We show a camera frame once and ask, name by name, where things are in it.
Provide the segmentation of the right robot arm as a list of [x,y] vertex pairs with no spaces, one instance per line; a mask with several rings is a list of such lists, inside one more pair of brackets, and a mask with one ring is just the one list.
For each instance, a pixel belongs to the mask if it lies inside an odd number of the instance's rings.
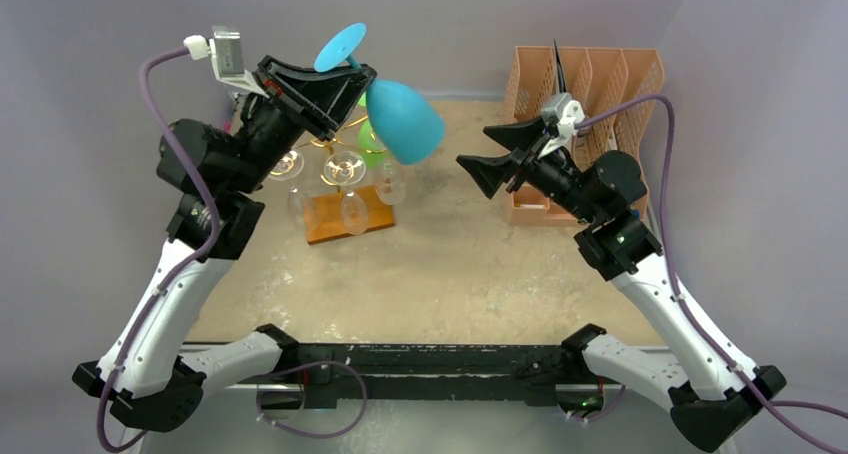
[[457,157],[481,192],[530,185],[575,217],[582,258],[637,307],[672,355],[661,361],[588,325],[563,342],[564,373],[623,383],[666,410],[694,447],[717,451],[786,380],[736,348],[669,272],[660,241],[632,208],[647,192],[637,160],[610,150],[583,169],[563,149],[544,154],[550,134],[541,118],[484,132],[505,155]]

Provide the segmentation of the blue plastic goblet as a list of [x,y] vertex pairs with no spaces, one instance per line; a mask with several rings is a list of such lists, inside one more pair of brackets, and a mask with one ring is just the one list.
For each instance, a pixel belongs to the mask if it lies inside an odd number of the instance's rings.
[[[313,68],[325,73],[347,64],[359,68],[354,52],[367,27],[354,23],[339,31],[321,49]],[[411,87],[376,78],[365,91],[366,111],[378,140],[402,165],[413,165],[431,156],[443,141],[446,125],[428,100]]]

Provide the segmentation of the peach file organizer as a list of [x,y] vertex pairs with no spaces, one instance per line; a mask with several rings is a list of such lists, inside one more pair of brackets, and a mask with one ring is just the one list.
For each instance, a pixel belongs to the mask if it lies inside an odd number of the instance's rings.
[[[654,49],[518,46],[506,86],[502,123],[523,122],[539,114],[558,87],[557,61],[567,91],[581,102],[589,117],[655,94],[664,84],[664,68]],[[577,166],[585,169],[609,150],[638,158],[654,106],[648,101],[629,108],[573,140],[570,153]]]

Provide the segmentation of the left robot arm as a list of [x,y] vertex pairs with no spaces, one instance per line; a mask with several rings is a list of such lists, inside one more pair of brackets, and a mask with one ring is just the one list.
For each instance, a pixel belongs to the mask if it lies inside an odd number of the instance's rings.
[[192,119],[166,126],[156,172],[181,197],[160,260],[114,345],[72,376],[98,399],[100,417],[142,433],[170,432],[203,400],[241,381],[266,375],[307,383],[331,374],[330,359],[303,356],[271,324],[199,355],[181,347],[254,234],[264,204],[253,194],[303,135],[331,140],[376,76],[365,64],[318,72],[265,57],[249,73],[257,88],[246,95],[235,131]]

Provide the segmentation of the grey white folder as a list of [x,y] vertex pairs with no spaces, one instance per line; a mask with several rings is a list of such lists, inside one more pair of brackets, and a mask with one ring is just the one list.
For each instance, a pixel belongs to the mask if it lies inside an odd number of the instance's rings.
[[556,80],[557,80],[557,92],[560,94],[564,94],[568,92],[567,88],[567,80],[562,64],[562,60],[560,57],[559,46],[556,40],[553,40],[553,56],[555,62],[556,69]]

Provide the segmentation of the green plastic goblet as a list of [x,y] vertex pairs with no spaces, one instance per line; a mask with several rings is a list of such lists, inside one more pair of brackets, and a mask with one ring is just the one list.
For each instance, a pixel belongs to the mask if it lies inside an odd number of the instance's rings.
[[368,169],[375,168],[388,154],[387,149],[377,138],[368,115],[365,115],[360,123],[357,146]]

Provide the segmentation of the clear flute wine glass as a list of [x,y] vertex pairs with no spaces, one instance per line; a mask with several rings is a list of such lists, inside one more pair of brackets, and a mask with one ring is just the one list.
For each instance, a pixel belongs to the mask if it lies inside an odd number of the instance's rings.
[[288,189],[287,209],[294,224],[306,231],[307,221],[314,214],[312,198],[297,184],[297,178],[305,167],[304,156],[292,149],[270,170],[268,180],[283,182]]

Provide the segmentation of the gold wine glass rack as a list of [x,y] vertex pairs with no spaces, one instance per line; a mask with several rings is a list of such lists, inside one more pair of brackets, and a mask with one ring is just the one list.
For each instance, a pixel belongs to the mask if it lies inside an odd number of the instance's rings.
[[[328,194],[312,196],[297,185],[297,178],[306,166],[302,149],[307,146],[327,153],[318,177],[331,189]],[[339,138],[310,140],[284,154],[266,178],[287,186],[290,218],[304,233],[306,243],[314,246],[396,225],[393,207],[384,203],[377,186],[366,180],[369,174],[366,157],[387,152],[382,147],[369,149]]]

